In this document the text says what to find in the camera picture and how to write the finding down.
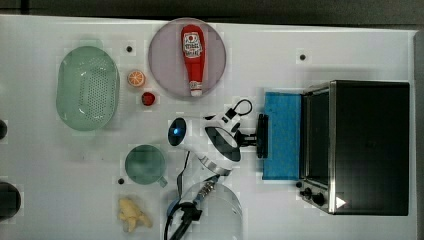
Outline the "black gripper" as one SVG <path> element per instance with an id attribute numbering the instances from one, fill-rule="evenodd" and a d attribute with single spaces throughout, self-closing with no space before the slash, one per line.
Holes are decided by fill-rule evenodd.
<path id="1" fill-rule="evenodd" d="M 244 134 L 240 131 L 240 123 L 233 127 L 234 139 L 239 147 L 249 147 L 257 145 L 257 136 L 253 134 Z"/>

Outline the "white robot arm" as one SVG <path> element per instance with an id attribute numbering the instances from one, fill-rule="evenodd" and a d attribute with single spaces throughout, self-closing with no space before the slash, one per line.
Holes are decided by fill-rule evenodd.
<path id="1" fill-rule="evenodd" d="M 178 117 L 170 124 L 169 144 L 198 166 L 192 175 L 182 171 L 177 177 L 178 198 L 168 207 L 164 240 L 242 239 L 240 202 L 223 182 L 241 162 L 241 149 L 261 149 L 264 140 L 239 126 L 239 119 L 218 115 Z"/>

